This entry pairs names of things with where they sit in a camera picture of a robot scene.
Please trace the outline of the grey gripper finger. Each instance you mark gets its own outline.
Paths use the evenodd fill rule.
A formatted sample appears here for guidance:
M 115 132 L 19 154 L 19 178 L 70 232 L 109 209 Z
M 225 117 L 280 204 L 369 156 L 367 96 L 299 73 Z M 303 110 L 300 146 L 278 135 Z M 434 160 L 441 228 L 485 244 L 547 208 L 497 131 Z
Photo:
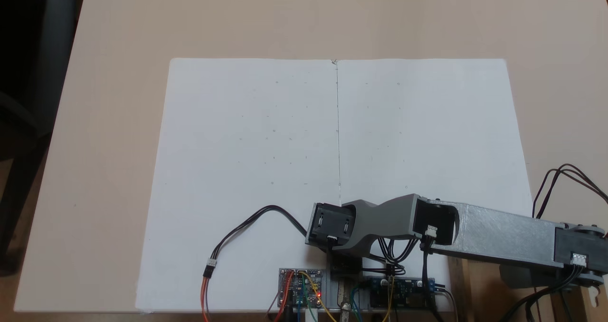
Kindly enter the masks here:
M 523 266 L 499 265 L 500 279 L 510 289 L 538 287 L 536 270 Z

